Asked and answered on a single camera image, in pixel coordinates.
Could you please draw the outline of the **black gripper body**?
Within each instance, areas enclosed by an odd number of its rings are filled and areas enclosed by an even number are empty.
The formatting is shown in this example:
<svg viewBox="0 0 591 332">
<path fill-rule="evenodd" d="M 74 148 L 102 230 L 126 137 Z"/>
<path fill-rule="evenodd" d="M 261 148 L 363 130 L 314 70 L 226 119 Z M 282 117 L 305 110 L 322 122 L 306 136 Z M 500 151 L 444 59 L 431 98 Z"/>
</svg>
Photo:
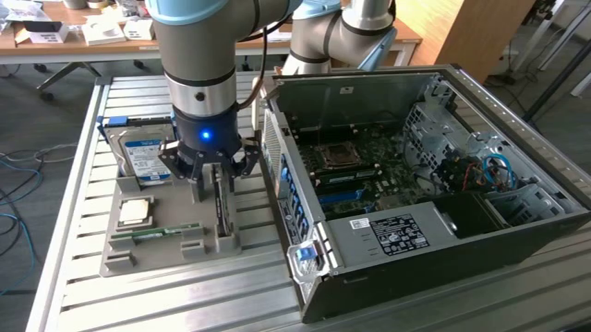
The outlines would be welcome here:
<svg viewBox="0 0 591 332">
<path fill-rule="evenodd" d="M 178 140 L 194 151 L 214 154 L 217 151 L 233 156 L 241 148 L 237 130 L 238 104 L 213 116 L 192 116 L 172 107 Z"/>
</svg>

